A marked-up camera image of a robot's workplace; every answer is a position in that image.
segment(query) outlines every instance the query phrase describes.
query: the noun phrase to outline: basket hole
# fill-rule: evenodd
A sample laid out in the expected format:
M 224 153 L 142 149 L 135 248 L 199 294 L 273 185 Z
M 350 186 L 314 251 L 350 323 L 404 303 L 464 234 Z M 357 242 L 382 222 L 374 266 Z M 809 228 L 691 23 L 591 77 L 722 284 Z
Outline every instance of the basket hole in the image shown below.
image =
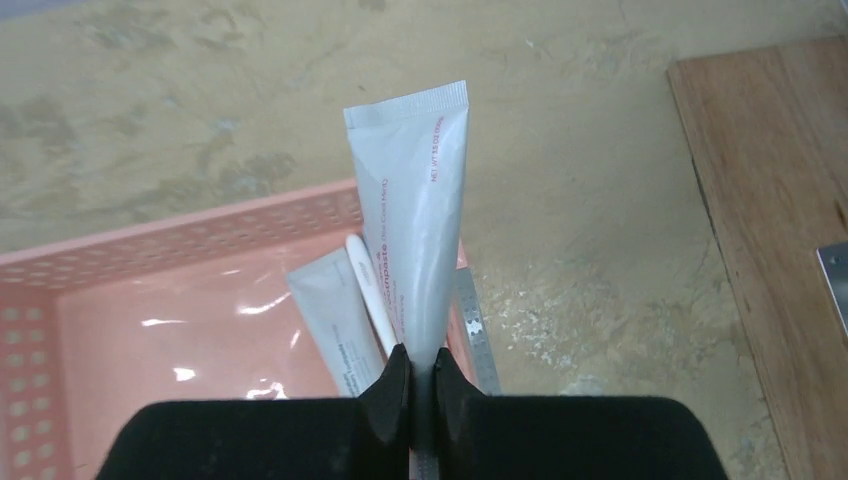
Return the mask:
M 29 461 L 32 458 L 32 454 L 29 453 L 29 450 L 24 450 L 23 452 L 18 452 L 15 455 L 15 466 L 16 467 L 25 467 L 29 465 Z
M 46 373 L 39 373 L 32 377 L 32 385 L 36 388 L 44 387 L 50 383 L 50 376 Z
M 44 445 L 38 447 L 38 456 L 40 458 L 50 458 L 50 455 L 53 455 L 52 443 L 45 443 Z
M 13 402 L 11 405 L 9 405 L 9 415 L 13 417 L 20 417 L 21 415 L 25 414 L 27 410 L 29 410 L 29 407 L 27 407 L 26 402 L 24 402 L 23 400 Z
M 46 352 L 32 352 L 30 361 L 33 365 L 44 365 L 47 362 Z
M 39 397 L 36 398 L 34 402 L 32 402 L 32 408 L 36 410 L 47 410 L 50 407 L 50 399 L 47 397 Z
M 23 335 L 21 335 L 21 332 L 17 330 L 9 330 L 8 332 L 6 332 L 6 343 L 8 343 L 9 345 L 21 343 L 22 338 Z
M 20 312 L 18 312 L 17 308 L 4 308 L 3 309 L 3 320 L 6 321 L 14 321 L 17 320 L 20 316 Z
M 12 430 L 12 441 L 13 442 L 23 442 L 24 440 L 29 438 L 29 426 L 21 425 L 20 427 L 16 427 Z
M 50 429 L 53 428 L 53 422 L 50 420 L 41 420 L 35 424 L 35 433 L 39 435 L 44 435 L 45 433 L 50 432 Z
M 56 467 L 47 467 L 41 471 L 41 480 L 55 480 Z
M 13 378 L 9 380 L 9 390 L 12 393 L 20 393 L 23 392 L 26 388 L 26 380 L 23 378 Z
M 13 353 L 6 357 L 6 366 L 10 368 L 22 367 L 24 364 L 24 356 L 20 353 Z

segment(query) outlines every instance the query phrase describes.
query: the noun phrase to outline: pink plastic basket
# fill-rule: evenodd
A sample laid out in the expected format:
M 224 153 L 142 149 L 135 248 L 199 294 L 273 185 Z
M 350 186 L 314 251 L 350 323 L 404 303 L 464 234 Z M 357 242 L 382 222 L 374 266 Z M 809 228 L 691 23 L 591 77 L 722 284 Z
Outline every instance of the pink plastic basket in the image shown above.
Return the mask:
M 156 401 L 337 394 L 284 279 L 361 223 L 349 180 L 0 256 L 0 478 L 92 478 Z

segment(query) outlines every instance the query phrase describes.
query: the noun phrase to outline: toothpaste tube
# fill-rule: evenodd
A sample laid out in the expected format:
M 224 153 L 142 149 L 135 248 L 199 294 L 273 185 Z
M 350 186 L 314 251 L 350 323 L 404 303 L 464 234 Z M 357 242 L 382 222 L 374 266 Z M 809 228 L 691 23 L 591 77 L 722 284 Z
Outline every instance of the toothpaste tube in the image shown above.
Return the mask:
M 358 397 L 383 371 L 353 266 L 344 248 L 286 275 L 309 333 L 343 397 Z
M 365 243 L 413 368 L 412 448 L 435 478 L 433 365 L 459 248 L 468 95 L 456 82 L 344 111 Z

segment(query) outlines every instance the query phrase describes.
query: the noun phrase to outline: white plastic stick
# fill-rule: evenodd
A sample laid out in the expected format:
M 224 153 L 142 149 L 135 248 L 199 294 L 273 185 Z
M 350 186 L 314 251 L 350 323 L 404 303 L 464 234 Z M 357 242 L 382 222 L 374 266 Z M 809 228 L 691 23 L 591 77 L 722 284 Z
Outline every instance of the white plastic stick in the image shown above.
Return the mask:
M 356 272 L 356 281 L 359 283 L 359 289 L 365 299 L 365 306 L 371 315 L 371 324 L 374 325 L 374 330 L 377 331 L 377 337 L 379 337 L 380 344 L 383 346 L 383 352 L 388 357 L 392 354 L 392 349 L 395 348 L 398 341 L 392 328 L 392 322 L 386 312 L 386 304 L 383 302 L 383 295 L 380 293 L 380 286 L 377 284 L 377 274 L 371 264 L 368 249 L 365 248 L 365 242 L 359 235 L 353 234 L 347 236 L 345 247 L 350 263 L 353 264 L 353 271 Z

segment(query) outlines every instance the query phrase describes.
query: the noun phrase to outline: floor stain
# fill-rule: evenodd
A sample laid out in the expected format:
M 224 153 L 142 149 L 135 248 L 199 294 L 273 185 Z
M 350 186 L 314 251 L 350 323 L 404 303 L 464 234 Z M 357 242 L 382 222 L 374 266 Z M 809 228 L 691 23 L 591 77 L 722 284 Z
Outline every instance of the floor stain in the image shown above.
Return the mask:
M 15 109 L 0 105 L 0 138 L 19 138 L 24 134 L 24 127 Z
M 236 20 L 233 18 L 233 15 L 223 8 L 213 8 L 200 17 L 200 21 L 206 25 L 211 25 L 218 19 L 224 20 L 230 27 L 230 30 L 235 30 L 237 28 Z
M 264 197 L 279 191 L 277 182 L 291 175 L 296 164 L 286 152 L 262 153 L 243 162 L 228 162 L 216 174 L 208 174 L 207 180 L 201 180 L 197 174 L 163 179 L 156 188 L 128 198 L 119 205 L 84 215 L 127 215 L 129 212 L 134 221 L 149 221 L 175 212 L 196 211 L 210 205 Z
M 50 186 L 24 203 L 20 210 L 40 215 L 73 215 L 79 212 L 80 192 L 70 181 Z
M 107 120 L 107 123 L 115 129 L 116 132 L 126 137 L 134 138 L 141 133 L 143 126 L 142 121 L 147 114 L 147 109 L 144 105 L 138 104 L 132 107 L 128 112 L 115 115 Z
M 359 0 L 360 8 L 374 12 L 382 12 L 386 9 L 386 0 Z
M 208 171 L 209 164 L 212 162 L 212 157 L 223 152 L 232 145 L 234 145 L 233 133 L 227 130 L 219 131 L 218 134 L 212 137 L 212 140 L 207 142 L 206 145 L 197 152 L 197 155 L 195 155 L 195 159 L 197 160 L 197 165 L 200 170 L 202 172 Z
M 262 14 L 259 12 L 259 9 L 256 8 L 256 5 L 252 4 L 249 1 L 240 2 L 233 7 L 235 12 L 243 17 L 252 18 L 259 22 L 262 22 Z
M 560 74 L 609 81 L 623 74 L 653 71 L 677 57 L 661 37 L 641 30 L 593 33 L 560 63 Z
M 103 48 L 154 52 L 176 46 L 161 25 L 168 15 L 167 10 L 145 11 L 132 5 L 118 5 L 76 24 Z
M 38 139 L 42 151 L 49 158 L 74 150 L 77 134 L 58 100 L 50 95 L 40 95 L 18 105 L 17 111 L 22 122 L 22 136 Z
M 194 37 L 194 43 L 200 45 L 201 47 L 208 48 L 209 50 L 215 50 L 216 52 L 222 52 L 230 48 L 225 42 L 210 40 L 208 38 Z

